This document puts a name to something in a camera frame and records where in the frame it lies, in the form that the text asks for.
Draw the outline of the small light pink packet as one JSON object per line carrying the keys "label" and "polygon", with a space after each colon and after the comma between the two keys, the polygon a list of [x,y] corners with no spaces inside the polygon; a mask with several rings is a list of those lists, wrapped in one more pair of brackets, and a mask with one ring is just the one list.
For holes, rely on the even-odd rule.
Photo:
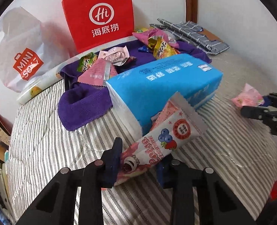
{"label": "small light pink packet", "polygon": [[264,98],[258,90],[246,83],[243,91],[238,96],[232,98],[231,102],[238,108],[243,106],[258,107],[264,104]]}

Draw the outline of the red paper shopping bag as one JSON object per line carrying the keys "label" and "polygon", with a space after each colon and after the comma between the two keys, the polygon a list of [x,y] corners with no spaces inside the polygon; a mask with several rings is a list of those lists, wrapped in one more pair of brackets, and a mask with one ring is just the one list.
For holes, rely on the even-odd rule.
{"label": "red paper shopping bag", "polygon": [[62,7],[76,50],[132,35],[132,0],[62,0]]}

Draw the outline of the yellow chips bag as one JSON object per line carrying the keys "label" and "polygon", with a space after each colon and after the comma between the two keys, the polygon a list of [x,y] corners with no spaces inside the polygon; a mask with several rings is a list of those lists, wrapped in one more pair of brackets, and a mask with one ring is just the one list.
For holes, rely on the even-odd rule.
{"label": "yellow chips bag", "polygon": [[146,28],[146,27],[142,27],[142,28],[137,28],[134,32],[135,33],[143,33],[143,32],[146,32],[148,31],[150,28]]}

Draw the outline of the blue snack packet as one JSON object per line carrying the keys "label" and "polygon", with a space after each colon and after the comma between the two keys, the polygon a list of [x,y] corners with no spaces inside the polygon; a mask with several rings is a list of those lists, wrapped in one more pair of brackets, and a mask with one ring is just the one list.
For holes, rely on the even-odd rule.
{"label": "blue snack packet", "polygon": [[151,53],[151,50],[147,46],[141,46],[138,48],[138,52]]}

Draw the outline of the yellow orange snack packet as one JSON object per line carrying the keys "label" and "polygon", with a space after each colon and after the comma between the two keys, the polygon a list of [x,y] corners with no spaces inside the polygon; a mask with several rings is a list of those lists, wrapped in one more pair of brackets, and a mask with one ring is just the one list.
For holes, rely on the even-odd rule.
{"label": "yellow orange snack packet", "polygon": [[153,52],[155,59],[164,59],[173,55],[180,54],[180,52],[170,46],[164,38],[160,36],[153,36],[148,38],[148,47]]}

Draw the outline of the grey checked folded cloth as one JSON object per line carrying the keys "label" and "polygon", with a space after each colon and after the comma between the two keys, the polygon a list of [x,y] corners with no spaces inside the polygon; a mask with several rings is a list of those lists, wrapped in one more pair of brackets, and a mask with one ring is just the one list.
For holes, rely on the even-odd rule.
{"label": "grey checked folded cloth", "polygon": [[150,26],[168,31],[178,39],[201,49],[206,54],[218,55],[230,48],[227,43],[192,21],[171,23],[161,18],[157,20],[159,24],[151,23]]}

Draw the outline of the blue tissue pack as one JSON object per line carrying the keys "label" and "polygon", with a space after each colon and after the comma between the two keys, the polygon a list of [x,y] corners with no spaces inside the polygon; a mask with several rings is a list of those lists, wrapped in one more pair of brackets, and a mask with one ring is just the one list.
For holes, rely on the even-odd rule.
{"label": "blue tissue pack", "polygon": [[116,112],[134,140],[149,132],[156,115],[179,92],[198,109],[216,93],[223,73],[188,54],[177,54],[122,72],[107,81]]}

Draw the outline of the green snack packet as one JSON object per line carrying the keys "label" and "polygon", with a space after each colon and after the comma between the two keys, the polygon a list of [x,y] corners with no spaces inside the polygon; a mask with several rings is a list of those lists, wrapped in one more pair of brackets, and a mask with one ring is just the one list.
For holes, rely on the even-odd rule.
{"label": "green snack packet", "polygon": [[90,67],[92,67],[92,65],[97,59],[98,59],[98,55],[93,52],[90,52],[89,54],[81,57],[78,63],[77,71],[80,73],[84,73]]}

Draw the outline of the purple towel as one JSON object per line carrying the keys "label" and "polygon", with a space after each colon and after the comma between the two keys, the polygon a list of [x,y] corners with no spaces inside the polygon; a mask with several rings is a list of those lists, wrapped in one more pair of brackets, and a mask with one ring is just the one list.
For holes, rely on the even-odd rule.
{"label": "purple towel", "polygon": [[[212,59],[204,51],[196,48],[194,45],[182,40],[177,40],[177,43],[180,53],[189,54],[208,64],[212,62]],[[130,56],[136,57],[135,61],[125,66],[117,67],[116,71],[118,74],[155,60],[152,53],[138,51],[143,45],[143,42],[139,40],[116,45],[118,47],[126,46]],[[66,65],[60,71],[60,75],[64,78],[65,92],[59,100],[58,115],[63,126],[68,131],[77,130],[87,123],[96,120],[113,106],[109,91],[105,87],[78,82],[78,77],[82,74],[78,72],[79,61],[80,59]],[[66,88],[67,82],[69,82],[69,90]]]}

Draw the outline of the pink packet with clear window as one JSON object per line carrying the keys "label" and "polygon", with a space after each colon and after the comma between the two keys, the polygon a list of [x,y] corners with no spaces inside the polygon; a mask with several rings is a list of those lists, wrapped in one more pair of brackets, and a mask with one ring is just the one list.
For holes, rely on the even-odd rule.
{"label": "pink packet with clear window", "polygon": [[78,82],[92,86],[106,86],[106,81],[117,74],[115,66],[110,61],[97,59],[89,69],[78,77]]}

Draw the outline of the brown wooden door frame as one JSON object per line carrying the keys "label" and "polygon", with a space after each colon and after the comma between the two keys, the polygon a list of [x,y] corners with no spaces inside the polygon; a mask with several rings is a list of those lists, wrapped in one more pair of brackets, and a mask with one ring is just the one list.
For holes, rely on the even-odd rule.
{"label": "brown wooden door frame", "polygon": [[197,22],[198,0],[186,0],[186,21]]}

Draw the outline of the magenta snack bag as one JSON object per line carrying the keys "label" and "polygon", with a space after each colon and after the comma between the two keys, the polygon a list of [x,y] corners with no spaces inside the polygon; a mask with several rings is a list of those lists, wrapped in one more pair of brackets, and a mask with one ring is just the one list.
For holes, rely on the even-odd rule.
{"label": "magenta snack bag", "polygon": [[147,29],[146,31],[142,32],[133,32],[132,35],[135,36],[135,38],[137,38],[139,41],[143,42],[145,45],[148,45],[149,38],[157,39],[160,37],[164,39],[164,41],[167,42],[171,47],[176,49],[180,48],[174,36],[171,36],[169,33],[158,28]]}

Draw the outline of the white pink berry snack bar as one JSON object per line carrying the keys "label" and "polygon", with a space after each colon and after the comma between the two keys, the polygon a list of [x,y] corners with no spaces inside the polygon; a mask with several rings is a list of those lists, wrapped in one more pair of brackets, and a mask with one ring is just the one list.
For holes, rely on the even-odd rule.
{"label": "white pink berry snack bar", "polygon": [[151,130],[121,154],[115,186],[143,174],[176,149],[201,136],[206,129],[201,116],[176,92]]}

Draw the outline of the white Miniso plastic bag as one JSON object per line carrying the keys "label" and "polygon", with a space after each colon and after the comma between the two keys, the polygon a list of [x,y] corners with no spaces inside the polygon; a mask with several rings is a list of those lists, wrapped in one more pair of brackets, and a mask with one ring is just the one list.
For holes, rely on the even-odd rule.
{"label": "white Miniso plastic bag", "polygon": [[0,18],[0,80],[10,90],[22,92],[74,52],[67,33],[54,23],[41,22],[22,7]]}

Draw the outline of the decorated book box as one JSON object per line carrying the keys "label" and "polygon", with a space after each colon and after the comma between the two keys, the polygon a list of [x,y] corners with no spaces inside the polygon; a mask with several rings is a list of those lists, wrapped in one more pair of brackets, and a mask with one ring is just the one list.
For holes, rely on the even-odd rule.
{"label": "decorated book box", "polygon": [[0,115],[0,145],[10,146],[12,124]]}

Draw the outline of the rolled fruit-print white mat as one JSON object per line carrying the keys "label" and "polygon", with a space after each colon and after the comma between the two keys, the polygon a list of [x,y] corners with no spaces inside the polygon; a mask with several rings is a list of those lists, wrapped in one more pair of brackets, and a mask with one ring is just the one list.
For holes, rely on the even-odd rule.
{"label": "rolled fruit-print white mat", "polygon": [[53,84],[57,83],[62,79],[60,76],[60,71],[68,64],[73,63],[79,60],[85,53],[80,53],[61,64],[55,66],[54,68],[50,69],[48,72],[44,73],[42,76],[39,76],[35,79],[30,85],[28,85],[18,96],[16,99],[17,103],[20,105],[26,104],[32,98],[36,97],[45,89],[49,88]]}

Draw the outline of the striped mattress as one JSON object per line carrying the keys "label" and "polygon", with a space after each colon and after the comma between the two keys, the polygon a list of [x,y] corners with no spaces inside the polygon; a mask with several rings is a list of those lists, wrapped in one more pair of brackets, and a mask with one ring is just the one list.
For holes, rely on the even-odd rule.
{"label": "striped mattress", "polygon": [[[277,137],[261,121],[243,118],[231,99],[245,84],[264,95],[277,88],[259,66],[231,52],[214,56],[212,65],[223,79],[215,96],[198,110],[208,129],[174,157],[194,169],[212,167],[257,218],[277,177]],[[61,168],[80,169],[99,159],[115,137],[125,147],[134,141],[114,111],[67,131],[58,116],[63,93],[64,82],[59,81],[18,110],[8,163],[15,220]],[[171,191],[160,187],[154,170],[102,192],[105,224],[168,224],[170,208]]]}

